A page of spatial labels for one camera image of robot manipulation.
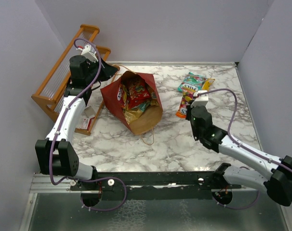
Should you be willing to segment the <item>red snack packet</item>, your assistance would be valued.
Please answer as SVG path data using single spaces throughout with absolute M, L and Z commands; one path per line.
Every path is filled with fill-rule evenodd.
M 126 87 L 129 93 L 129 109 L 135 108 L 151 98 L 151 95 L 146 87 L 146 82 L 141 77 L 129 79 L 126 82 Z

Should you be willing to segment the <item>red paper bag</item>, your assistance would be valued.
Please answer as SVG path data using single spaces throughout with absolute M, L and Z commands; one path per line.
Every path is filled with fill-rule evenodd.
M 128 123 L 121 107 L 121 83 L 128 82 L 134 78 L 139 78 L 145 82 L 145 87 L 149 87 L 155 95 L 156 105 L 149 105 L 144 112 L 131 123 Z M 135 72 L 130 69 L 120 75 L 120 77 L 101 89 L 103 101 L 108 111 L 114 115 L 127 129 L 134 135 L 142 137 L 147 132 L 153 132 L 154 127 L 161 121 L 163 115 L 162 103 L 157 90 L 157 85 L 153 74 Z

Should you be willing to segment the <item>orange Fox's fruits candy bag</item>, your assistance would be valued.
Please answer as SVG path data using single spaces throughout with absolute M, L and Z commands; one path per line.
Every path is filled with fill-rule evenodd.
M 194 99 L 194 91 L 183 91 L 183 96 L 181 99 L 181 103 L 179 106 L 178 111 L 176 112 L 176 116 L 179 118 L 186 118 L 187 114 L 187 106 L 189 105 L 189 102 Z

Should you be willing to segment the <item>teal Fox's mint candy bag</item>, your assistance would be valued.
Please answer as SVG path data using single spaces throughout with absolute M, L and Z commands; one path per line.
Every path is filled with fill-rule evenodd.
M 204 85 L 207 78 L 203 75 L 193 74 L 192 72 L 189 72 L 185 79 L 182 81 L 182 83 L 178 87 L 178 91 L 182 92 L 183 87 L 190 88 L 194 91 L 198 91 L 202 89 L 202 86 Z

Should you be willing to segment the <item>yellow snack packet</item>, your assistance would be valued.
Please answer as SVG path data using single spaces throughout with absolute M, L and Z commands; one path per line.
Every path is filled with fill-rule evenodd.
M 214 82 L 215 82 L 215 79 L 213 79 L 213 78 L 206 79 L 206 81 L 203 83 L 201 89 L 208 91 Z

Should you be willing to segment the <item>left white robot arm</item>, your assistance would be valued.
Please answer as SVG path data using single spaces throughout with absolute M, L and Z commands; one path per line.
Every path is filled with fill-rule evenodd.
M 95 167 L 79 161 L 71 142 L 93 92 L 92 85 L 110 80 L 118 69 L 101 58 L 93 62 L 75 55 L 69 59 L 69 70 L 60 114 L 46 138 L 37 140 L 35 151 L 42 174 L 80 179 L 86 189 L 93 190 L 98 185 Z

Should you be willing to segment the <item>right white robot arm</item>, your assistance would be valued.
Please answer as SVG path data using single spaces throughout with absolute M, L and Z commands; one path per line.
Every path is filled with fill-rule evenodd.
M 212 115 L 205 106 L 187 106 L 193 137 L 207 149 L 231 156 L 250 169 L 227 166 L 213 176 L 214 185 L 242 185 L 264 191 L 277 204 L 292 203 L 292 157 L 273 156 L 242 143 L 227 131 L 212 123 Z

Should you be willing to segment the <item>red white small box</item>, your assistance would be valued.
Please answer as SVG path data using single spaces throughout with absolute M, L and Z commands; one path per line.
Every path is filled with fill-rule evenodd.
M 95 110 L 91 106 L 86 107 L 82 113 L 80 129 L 88 130 L 94 117 Z

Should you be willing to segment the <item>orange wooden rack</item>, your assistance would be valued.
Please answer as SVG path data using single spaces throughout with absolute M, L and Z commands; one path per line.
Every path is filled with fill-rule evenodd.
M 70 77 L 69 58 L 80 54 L 74 46 L 74 39 L 84 38 L 94 41 L 99 32 L 100 29 L 96 26 L 82 24 L 38 90 L 31 96 L 53 122 L 58 118 L 63 103 L 63 94 Z

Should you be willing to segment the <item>gold snack packet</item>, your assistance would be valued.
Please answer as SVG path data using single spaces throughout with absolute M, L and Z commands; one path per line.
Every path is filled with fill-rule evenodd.
M 127 124 L 136 121 L 145 111 L 145 108 L 135 107 L 130 110 L 122 110 Z

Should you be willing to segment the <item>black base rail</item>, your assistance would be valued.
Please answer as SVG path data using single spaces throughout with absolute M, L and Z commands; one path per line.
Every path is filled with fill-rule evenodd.
M 214 171 L 187 172 L 101 172 L 100 181 L 81 182 L 70 187 L 73 192 L 94 196 L 104 201 L 211 199 L 221 189 L 240 189 L 227 184 Z

